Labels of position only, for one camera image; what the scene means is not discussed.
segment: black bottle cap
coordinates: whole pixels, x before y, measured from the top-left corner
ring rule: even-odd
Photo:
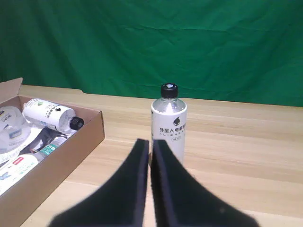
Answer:
[[[163,98],[177,98],[178,86],[176,84],[166,83],[161,86],[161,96]]]
[[[84,120],[79,117],[73,117],[70,122],[70,128],[73,130],[79,130],[84,125]]]

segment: wooden tabletop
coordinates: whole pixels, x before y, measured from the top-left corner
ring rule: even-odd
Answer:
[[[153,100],[23,85],[21,95],[103,111],[106,139],[23,223],[47,226],[118,169],[137,138],[150,140]],[[263,227],[303,227],[303,108],[183,99],[185,168],[203,186]],[[148,181],[144,226],[155,226]]]

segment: white bottle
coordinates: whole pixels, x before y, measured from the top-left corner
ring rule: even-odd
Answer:
[[[23,115],[33,124],[63,133],[71,129],[79,130],[84,125],[83,119],[76,117],[73,109],[39,98],[24,104]]]
[[[0,195],[16,184],[39,162],[50,155],[57,147],[66,141],[64,137],[57,137],[35,154],[20,155],[0,168]]]
[[[178,99],[176,84],[163,84],[161,98],[151,105],[151,137],[166,140],[173,154],[183,163],[187,105]]]
[[[0,154],[17,148],[28,138],[30,132],[30,125],[18,108],[0,108]]]

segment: green backdrop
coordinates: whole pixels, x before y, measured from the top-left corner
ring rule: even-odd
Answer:
[[[303,106],[303,0],[1,0],[0,81]]]

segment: open cardboard box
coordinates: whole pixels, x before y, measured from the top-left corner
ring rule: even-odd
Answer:
[[[0,107],[15,106],[22,111],[24,103],[39,98],[18,95],[22,80],[0,83]],[[58,104],[74,109],[84,120],[84,126],[0,196],[0,225],[3,227],[20,226],[105,138],[101,111]]]

